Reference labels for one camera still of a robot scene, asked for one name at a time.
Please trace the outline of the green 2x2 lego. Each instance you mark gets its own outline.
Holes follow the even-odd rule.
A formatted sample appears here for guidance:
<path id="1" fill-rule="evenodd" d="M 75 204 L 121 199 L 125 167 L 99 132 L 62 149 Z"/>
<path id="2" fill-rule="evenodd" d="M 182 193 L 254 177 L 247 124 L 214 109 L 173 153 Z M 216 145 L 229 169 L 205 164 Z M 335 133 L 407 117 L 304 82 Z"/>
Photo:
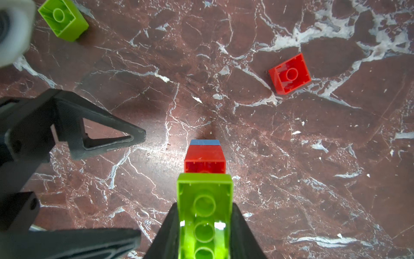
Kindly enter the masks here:
<path id="1" fill-rule="evenodd" d="M 71 0 L 47 0 L 38 8 L 38 12 L 53 33 L 68 42 L 75 42 L 89 28 L 86 19 Z"/>

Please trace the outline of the blue 2x4 lego brick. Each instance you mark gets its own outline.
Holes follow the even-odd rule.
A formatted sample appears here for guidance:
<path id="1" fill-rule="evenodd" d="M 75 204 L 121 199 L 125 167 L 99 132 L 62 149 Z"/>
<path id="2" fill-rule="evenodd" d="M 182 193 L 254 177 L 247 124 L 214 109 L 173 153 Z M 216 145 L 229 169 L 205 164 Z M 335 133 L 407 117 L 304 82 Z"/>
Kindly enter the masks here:
<path id="1" fill-rule="evenodd" d="M 208 139 L 194 139 L 191 140 L 190 145 L 197 146 L 220 146 L 219 140 L 208 140 Z"/>

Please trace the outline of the green 2x4 lego brick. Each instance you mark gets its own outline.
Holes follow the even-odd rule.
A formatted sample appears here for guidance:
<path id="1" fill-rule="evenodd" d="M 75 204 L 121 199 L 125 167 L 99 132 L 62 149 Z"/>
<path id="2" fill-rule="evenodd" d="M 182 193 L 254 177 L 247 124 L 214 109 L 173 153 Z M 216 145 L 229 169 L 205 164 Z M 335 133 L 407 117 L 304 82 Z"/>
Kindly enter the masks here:
<path id="1" fill-rule="evenodd" d="M 229 259 L 234 183 L 228 174 L 182 173 L 177 180 L 180 259 Z"/>

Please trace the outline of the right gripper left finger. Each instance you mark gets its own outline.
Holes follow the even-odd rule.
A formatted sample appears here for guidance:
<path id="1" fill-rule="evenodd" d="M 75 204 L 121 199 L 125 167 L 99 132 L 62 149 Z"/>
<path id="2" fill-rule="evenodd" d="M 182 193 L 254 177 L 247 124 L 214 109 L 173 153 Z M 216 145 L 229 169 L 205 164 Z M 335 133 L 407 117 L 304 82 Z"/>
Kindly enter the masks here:
<path id="1" fill-rule="evenodd" d="M 174 203 L 144 259 L 178 259 L 180 221 L 177 203 Z"/>

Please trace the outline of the red 2x4 lego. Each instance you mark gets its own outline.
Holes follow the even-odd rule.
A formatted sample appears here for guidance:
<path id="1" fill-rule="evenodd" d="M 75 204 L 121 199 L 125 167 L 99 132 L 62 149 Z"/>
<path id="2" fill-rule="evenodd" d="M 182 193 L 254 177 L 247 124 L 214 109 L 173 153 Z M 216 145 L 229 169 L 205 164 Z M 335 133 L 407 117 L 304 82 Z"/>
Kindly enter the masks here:
<path id="1" fill-rule="evenodd" d="M 190 145 L 184 159 L 185 173 L 226 173 L 226 159 L 220 145 Z"/>

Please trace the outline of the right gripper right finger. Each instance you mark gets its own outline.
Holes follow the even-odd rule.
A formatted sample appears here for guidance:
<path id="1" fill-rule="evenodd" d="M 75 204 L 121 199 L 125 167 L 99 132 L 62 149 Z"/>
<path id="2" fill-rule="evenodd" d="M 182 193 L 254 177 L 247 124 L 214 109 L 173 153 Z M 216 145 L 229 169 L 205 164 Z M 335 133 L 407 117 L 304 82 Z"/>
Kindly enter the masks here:
<path id="1" fill-rule="evenodd" d="M 232 204 L 231 259 L 267 259 L 236 203 Z"/>

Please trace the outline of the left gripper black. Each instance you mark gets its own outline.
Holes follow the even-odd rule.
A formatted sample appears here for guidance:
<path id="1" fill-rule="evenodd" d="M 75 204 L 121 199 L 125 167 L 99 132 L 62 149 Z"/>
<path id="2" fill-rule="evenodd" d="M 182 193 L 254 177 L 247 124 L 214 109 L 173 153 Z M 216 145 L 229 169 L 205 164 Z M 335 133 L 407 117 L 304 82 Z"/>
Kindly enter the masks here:
<path id="1" fill-rule="evenodd" d="M 146 140 L 144 129 L 73 92 L 47 90 L 37 98 L 1 98 L 1 258 L 117 259 L 139 247 L 141 232 L 128 228 L 6 233 L 28 231 L 39 213 L 36 194 L 22 188 L 50 160 L 53 123 L 74 160 Z"/>

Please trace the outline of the small red lego brick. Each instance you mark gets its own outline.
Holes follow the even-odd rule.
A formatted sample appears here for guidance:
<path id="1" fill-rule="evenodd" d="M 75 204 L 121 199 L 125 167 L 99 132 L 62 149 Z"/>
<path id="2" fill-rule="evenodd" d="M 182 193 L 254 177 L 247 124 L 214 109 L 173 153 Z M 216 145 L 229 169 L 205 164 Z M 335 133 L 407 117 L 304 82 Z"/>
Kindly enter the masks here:
<path id="1" fill-rule="evenodd" d="M 279 95 L 287 95 L 312 81 L 303 54 L 271 68 L 268 73 Z"/>

